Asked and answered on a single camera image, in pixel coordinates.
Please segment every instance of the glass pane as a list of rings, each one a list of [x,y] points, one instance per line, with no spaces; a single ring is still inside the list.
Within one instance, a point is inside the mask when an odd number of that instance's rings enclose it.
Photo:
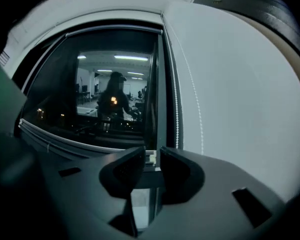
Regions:
[[[136,30],[66,39],[30,87],[23,118],[82,143],[156,149],[157,40]]]

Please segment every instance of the office room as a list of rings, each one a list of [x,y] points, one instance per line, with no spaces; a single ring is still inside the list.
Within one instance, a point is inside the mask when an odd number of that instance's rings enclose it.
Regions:
[[[80,53],[75,85],[77,114],[141,122],[151,67],[149,57],[150,54],[120,51]]]

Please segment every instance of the curved white surface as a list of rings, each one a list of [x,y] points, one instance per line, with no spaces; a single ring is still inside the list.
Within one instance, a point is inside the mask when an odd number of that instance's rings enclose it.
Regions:
[[[11,57],[10,60],[5,65],[4,70],[7,73],[7,75],[10,78],[12,78],[18,66],[26,57],[26,55],[30,52],[30,50],[36,45],[43,42],[44,40],[52,37],[53,35],[63,30],[69,29],[71,27],[83,23],[109,20],[109,19],[139,20],[139,21],[151,22],[159,25],[163,24],[159,14],[146,12],[146,11],[136,11],[136,10],[107,10],[107,11],[100,11],[100,12],[89,13],[86,15],[78,16],[73,19],[67,20],[65,22],[59,23],[58,25],[55,26],[52,25],[52,28],[50,27],[50,30],[47,30],[44,34],[41,34],[39,37],[33,39],[30,44],[21,43],[18,46],[18,50],[14,51],[15,55]]]
[[[233,163],[289,201],[300,190],[300,82],[285,57],[249,24],[208,6],[172,2],[163,21],[184,149]]]

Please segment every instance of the cap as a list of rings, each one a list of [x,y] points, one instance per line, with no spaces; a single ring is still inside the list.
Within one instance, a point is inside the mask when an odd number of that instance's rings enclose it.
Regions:
[[[127,79],[119,72],[113,72],[110,75],[110,79],[119,79],[121,81],[127,81]]]

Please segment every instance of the light strip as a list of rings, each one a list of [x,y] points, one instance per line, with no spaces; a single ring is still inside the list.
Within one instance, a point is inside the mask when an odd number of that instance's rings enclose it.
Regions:
[[[134,57],[134,56],[123,56],[123,55],[114,55],[116,59],[126,59],[126,60],[137,60],[147,62],[148,58],[145,57]]]
[[[135,75],[143,75],[141,73],[135,73],[135,72],[128,72],[129,74],[135,74]]]

